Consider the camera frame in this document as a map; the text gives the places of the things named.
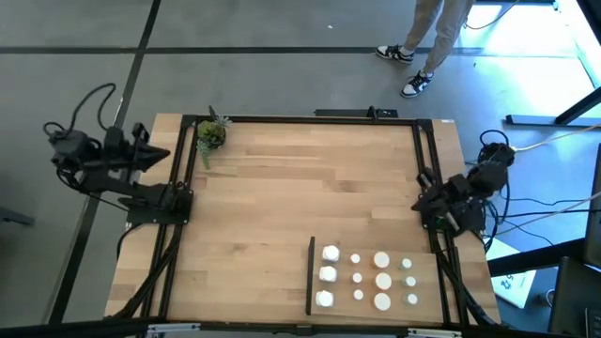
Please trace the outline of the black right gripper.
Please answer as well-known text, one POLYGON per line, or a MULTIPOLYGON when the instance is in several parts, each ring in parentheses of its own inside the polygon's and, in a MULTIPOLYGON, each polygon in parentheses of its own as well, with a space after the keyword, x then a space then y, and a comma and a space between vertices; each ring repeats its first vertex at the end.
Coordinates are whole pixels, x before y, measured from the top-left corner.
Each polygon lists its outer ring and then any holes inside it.
POLYGON ((432 184, 412 206, 414 211, 443 214, 470 199, 470 183, 461 174, 450 177, 445 183, 432 184))

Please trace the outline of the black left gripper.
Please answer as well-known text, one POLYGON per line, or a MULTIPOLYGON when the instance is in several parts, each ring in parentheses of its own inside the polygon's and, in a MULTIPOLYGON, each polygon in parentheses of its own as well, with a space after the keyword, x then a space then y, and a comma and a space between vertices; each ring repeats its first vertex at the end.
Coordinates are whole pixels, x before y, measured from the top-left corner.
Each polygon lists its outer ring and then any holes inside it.
POLYGON ((107 129, 104 137, 104 161, 109 169, 146 172, 171 154, 171 151, 165 148, 140 144, 146 141, 146 128, 142 123, 135 123, 131 134, 132 144, 125 139, 122 129, 118 127, 107 129))

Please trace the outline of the green succulent in black pot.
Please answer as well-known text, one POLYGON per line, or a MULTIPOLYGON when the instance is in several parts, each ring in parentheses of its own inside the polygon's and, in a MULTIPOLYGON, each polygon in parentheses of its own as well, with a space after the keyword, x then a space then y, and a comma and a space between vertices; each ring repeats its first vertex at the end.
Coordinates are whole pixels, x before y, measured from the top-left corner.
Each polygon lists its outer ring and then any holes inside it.
POLYGON ((210 154, 224 145, 226 130, 232 125, 228 116, 218 115, 211 105, 208 110, 209 118, 202 120, 196 128, 197 150, 206 170, 210 169, 210 154))

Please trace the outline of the black desk beam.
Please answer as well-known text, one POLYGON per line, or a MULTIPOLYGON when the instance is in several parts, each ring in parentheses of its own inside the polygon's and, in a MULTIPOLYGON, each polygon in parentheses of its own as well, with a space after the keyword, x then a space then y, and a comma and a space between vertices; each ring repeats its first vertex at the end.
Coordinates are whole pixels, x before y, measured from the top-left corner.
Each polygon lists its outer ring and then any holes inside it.
POLYGON ((585 238, 574 239, 524 253, 495 258, 487 264, 492 277, 558 266, 563 257, 595 266, 594 261, 588 256, 586 244, 585 238))

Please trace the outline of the black mounting plate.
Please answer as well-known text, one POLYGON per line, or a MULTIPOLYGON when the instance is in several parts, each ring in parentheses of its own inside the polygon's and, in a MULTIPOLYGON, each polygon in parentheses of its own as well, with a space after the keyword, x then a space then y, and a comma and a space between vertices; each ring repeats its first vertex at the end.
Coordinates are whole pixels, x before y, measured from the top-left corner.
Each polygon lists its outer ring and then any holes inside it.
POLYGON ((370 106, 365 109, 315 109, 315 116, 324 117, 367 117, 378 118, 398 118, 399 115, 394 109, 383 109, 370 106))

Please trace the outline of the white printed paper sheet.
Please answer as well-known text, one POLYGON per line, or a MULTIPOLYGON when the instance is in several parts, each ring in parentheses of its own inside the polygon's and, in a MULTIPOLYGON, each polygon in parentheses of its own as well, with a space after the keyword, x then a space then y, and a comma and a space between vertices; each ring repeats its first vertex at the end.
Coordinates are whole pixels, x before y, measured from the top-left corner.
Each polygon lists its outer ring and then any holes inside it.
MULTIPOLYGON (((513 254, 519 254, 519 251, 502 241, 493 238, 491 247, 488 249, 485 257, 487 261, 490 261, 513 254)), ((492 277, 491 283, 494 293, 517 308, 523 309, 530 294, 535 274, 535 270, 528 270, 515 274, 492 277)))

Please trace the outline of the black desk leg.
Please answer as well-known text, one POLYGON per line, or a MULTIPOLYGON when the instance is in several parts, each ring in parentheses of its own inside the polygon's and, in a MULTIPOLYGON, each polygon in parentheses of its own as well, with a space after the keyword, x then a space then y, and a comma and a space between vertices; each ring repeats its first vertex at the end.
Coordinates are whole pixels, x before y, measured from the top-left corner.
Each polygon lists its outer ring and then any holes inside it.
POLYGON ((588 128, 601 124, 601 117, 583 117, 584 114, 598 105, 601 105, 601 87, 596 88, 591 94, 557 116, 507 115, 505 123, 516 126, 588 128))

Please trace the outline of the grey chair foot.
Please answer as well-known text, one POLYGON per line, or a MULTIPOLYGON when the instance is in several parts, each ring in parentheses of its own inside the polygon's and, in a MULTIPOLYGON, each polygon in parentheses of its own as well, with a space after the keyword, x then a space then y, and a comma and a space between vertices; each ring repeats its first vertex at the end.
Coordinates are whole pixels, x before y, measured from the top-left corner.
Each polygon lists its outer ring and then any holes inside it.
POLYGON ((6 223, 18 223, 21 225, 32 225, 35 222, 35 219, 9 208, 0 207, 0 221, 6 223))

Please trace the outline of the grey panel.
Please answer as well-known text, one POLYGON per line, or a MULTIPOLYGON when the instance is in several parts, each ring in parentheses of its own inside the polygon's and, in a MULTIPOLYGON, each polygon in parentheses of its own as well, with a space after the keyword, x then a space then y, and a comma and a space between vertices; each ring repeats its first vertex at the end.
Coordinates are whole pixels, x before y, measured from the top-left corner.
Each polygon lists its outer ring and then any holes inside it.
POLYGON ((591 212, 587 221, 583 260, 601 269, 601 144, 598 145, 595 159, 593 194, 596 194, 596 197, 590 204, 591 212))

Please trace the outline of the person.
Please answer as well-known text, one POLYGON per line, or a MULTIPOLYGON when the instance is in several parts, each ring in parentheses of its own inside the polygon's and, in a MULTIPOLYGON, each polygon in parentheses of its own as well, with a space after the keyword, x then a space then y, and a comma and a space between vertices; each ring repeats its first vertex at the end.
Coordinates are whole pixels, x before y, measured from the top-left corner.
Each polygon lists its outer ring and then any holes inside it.
POLYGON ((419 96, 432 82, 439 66, 450 55, 475 0, 416 0, 411 28, 402 44, 380 45, 375 54, 383 59, 410 64, 415 51, 433 24, 436 36, 424 66, 409 77, 400 90, 404 98, 419 96))

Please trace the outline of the black equipment case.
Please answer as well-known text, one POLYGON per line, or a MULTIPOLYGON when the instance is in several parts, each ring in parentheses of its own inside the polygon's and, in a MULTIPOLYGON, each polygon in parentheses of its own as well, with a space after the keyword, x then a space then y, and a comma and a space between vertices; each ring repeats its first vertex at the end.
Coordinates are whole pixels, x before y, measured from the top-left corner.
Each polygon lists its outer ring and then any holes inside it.
POLYGON ((569 257, 561 259, 548 330, 601 338, 601 270, 569 257))

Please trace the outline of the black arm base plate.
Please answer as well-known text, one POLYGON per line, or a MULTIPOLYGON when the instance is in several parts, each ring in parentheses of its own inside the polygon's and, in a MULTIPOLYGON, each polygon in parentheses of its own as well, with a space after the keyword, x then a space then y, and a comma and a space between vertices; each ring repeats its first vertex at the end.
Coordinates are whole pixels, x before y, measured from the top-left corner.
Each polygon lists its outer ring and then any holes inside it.
POLYGON ((180 193, 175 203, 166 208, 152 207, 127 197, 118 198, 118 202, 128 211, 128 223, 186 224, 191 219, 193 193, 180 193))
POLYGON ((478 198, 470 199, 456 207, 452 207, 443 214, 422 213, 426 217, 425 223, 436 230, 448 231, 454 237, 466 231, 479 231, 485 226, 483 201, 478 198))

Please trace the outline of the black aluminium table frame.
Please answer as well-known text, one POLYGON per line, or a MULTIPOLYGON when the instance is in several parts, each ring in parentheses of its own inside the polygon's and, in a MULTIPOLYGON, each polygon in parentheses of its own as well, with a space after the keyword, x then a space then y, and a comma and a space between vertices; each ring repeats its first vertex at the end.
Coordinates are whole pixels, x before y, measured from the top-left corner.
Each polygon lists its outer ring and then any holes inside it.
POLYGON ((182 157, 193 189, 165 318, 205 330, 395 334, 416 322, 310 317, 307 259, 319 238, 429 240, 411 207, 429 149, 460 171, 455 125, 442 120, 236 116, 205 170, 194 151, 196 115, 159 114, 149 142, 182 157))

